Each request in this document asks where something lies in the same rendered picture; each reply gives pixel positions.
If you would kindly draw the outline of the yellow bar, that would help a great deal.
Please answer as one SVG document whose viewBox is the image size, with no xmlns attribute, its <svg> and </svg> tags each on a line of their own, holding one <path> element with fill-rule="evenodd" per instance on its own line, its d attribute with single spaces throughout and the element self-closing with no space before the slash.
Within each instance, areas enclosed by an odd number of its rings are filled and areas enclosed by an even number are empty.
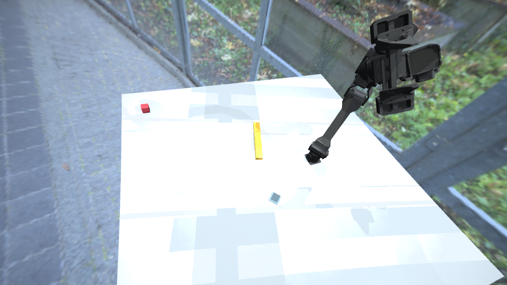
<svg viewBox="0 0 507 285">
<path fill-rule="evenodd" d="M 263 160 L 263 153 L 261 148 L 261 132 L 260 132 L 260 124 L 259 122 L 253 123 L 253 131 L 255 138 L 255 159 Z"/>
</svg>

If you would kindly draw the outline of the small red cube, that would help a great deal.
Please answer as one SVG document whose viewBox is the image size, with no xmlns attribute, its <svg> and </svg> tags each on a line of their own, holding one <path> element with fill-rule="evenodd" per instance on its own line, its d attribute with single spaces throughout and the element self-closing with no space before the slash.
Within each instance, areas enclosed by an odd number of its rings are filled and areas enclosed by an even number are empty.
<svg viewBox="0 0 507 285">
<path fill-rule="evenodd" d="M 148 104 L 141 104 L 141 111 L 143 113 L 147 113 L 147 112 L 150 112 L 150 107 Z"/>
</svg>

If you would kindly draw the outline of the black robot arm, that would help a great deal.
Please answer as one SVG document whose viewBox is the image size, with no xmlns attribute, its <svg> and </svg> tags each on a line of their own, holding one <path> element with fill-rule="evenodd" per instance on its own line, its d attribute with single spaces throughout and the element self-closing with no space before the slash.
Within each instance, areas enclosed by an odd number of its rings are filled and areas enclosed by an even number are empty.
<svg viewBox="0 0 507 285">
<path fill-rule="evenodd" d="M 435 78 L 435 74 L 440 72 L 440 67 L 442 65 L 440 49 L 441 47 L 439 44 L 427 44 L 401 53 L 401 55 L 406 55 L 406 76 L 401 76 L 399 79 L 401 81 L 416 80 L 415 82 L 420 83 Z M 349 114 L 358 110 L 360 106 L 365 105 L 373 93 L 373 87 L 376 87 L 377 84 L 382 84 L 382 82 L 366 82 L 365 61 L 375 56 L 385 54 L 386 50 L 376 51 L 376 47 L 374 47 L 374 49 L 370 47 L 362 62 L 357 67 L 353 83 L 350 85 L 347 92 L 345 92 L 340 112 L 332 121 L 324 135 L 319 137 L 316 141 L 312 141 L 308 148 L 309 153 L 304 155 L 310 165 L 321 163 L 322 161 L 320 158 L 324 160 L 324 158 L 328 156 L 328 149 L 331 147 L 331 139 L 340 129 Z M 354 86 L 360 86 L 363 89 L 367 88 L 367 94 L 359 89 L 353 88 Z M 366 97 L 366 95 L 368 97 Z"/>
</svg>

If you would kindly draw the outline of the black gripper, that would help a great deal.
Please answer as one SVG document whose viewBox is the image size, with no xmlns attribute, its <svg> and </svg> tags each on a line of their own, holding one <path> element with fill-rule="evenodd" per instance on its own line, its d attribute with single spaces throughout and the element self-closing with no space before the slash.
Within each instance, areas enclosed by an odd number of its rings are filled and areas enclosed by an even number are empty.
<svg viewBox="0 0 507 285">
<path fill-rule="evenodd" d="M 406 55 L 402 49 L 419 44 L 414 39 L 411 10 L 404 10 L 382 19 L 370 26 L 371 45 L 376 51 L 386 50 L 385 55 L 365 61 L 366 82 L 382 82 L 383 90 L 375 98 L 379 115 L 387 116 L 414 108 L 415 89 L 418 84 L 397 87 L 396 80 L 406 76 Z M 396 51 L 396 52 L 395 52 Z"/>
</svg>

